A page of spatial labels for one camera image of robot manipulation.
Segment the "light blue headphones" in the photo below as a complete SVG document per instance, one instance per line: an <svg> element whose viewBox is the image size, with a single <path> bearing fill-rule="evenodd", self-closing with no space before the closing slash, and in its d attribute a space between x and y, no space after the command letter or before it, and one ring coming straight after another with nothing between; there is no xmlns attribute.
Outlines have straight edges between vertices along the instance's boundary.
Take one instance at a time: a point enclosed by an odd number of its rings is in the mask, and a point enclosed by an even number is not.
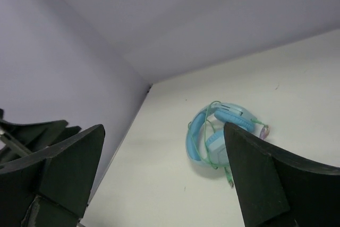
<svg viewBox="0 0 340 227"><path fill-rule="evenodd" d="M236 104L214 101L204 107L188 124L186 134L186 153L190 161L199 166L224 169L231 177L222 126L232 123L250 133L256 125L262 126L259 138L266 139L270 133L269 125L258 120L252 113Z"/></svg>

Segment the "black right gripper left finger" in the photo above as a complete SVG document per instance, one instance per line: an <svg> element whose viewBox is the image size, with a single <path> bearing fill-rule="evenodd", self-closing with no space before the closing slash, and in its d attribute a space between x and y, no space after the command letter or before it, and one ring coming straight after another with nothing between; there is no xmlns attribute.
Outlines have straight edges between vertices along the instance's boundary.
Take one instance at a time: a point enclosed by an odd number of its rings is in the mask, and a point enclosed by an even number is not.
<svg viewBox="0 0 340 227"><path fill-rule="evenodd" d="M104 144L94 125L53 146L1 164L1 226L76 226Z"/></svg>

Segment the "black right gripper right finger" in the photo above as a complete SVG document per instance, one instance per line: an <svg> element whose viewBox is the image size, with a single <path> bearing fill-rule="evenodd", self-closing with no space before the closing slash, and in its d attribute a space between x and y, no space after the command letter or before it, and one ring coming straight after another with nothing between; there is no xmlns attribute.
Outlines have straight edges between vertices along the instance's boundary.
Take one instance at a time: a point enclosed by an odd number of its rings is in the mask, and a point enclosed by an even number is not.
<svg viewBox="0 0 340 227"><path fill-rule="evenodd" d="M339 167L232 123L224 125L224 138L245 226L339 226Z"/></svg>

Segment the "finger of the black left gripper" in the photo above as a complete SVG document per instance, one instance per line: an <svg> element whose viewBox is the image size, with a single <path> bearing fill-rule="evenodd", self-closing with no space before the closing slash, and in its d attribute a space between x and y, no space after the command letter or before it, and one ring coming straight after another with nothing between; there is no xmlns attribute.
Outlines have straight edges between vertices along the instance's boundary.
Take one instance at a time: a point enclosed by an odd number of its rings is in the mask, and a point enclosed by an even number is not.
<svg viewBox="0 0 340 227"><path fill-rule="evenodd" d="M18 124L4 119L1 109L1 142L15 153L33 153L52 145L68 125L66 120Z"/></svg>
<svg viewBox="0 0 340 227"><path fill-rule="evenodd" d="M7 139L13 138L27 149L27 154L35 153L55 145L81 131L81 127L67 125L2 125Z"/></svg>

